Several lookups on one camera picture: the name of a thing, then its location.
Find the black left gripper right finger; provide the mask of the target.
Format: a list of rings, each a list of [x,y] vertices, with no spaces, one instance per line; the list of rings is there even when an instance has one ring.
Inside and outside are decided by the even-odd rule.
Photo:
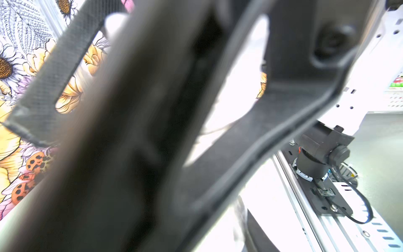
[[[334,105],[375,1],[139,1],[56,142],[51,171],[7,217],[3,252],[185,252],[258,166]],[[271,82],[183,168],[260,17]]]

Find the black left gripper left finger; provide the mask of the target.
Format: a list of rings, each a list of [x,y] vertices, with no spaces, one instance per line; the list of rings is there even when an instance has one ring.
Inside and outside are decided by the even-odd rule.
[[[3,125],[39,147],[58,142],[61,126],[69,119],[55,108],[59,97],[107,16],[125,10],[121,1],[85,1]]]

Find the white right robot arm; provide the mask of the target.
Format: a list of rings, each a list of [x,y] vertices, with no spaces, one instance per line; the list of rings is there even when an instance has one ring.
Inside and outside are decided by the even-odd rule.
[[[325,180],[331,168],[350,157],[349,145],[368,112],[382,104],[403,71],[403,2],[383,1],[379,23],[355,61],[340,99],[314,127],[296,139],[290,151],[292,171],[306,181]]]

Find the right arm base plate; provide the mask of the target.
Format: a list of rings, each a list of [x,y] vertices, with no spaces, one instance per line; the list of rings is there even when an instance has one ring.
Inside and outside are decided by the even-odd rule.
[[[315,213],[318,215],[353,214],[352,208],[341,194],[349,187],[343,184],[341,189],[337,188],[328,176],[327,164],[315,160],[296,143],[284,146],[281,152],[303,195],[307,198],[308,205]]]

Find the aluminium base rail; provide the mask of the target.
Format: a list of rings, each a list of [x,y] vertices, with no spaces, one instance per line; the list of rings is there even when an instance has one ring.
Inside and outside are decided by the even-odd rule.
[[[308,202],[282,152],[273,157],[276,169],[314,252],[401,252],[403,242],[377,211],[367,224],[344,215],[318,215]]]

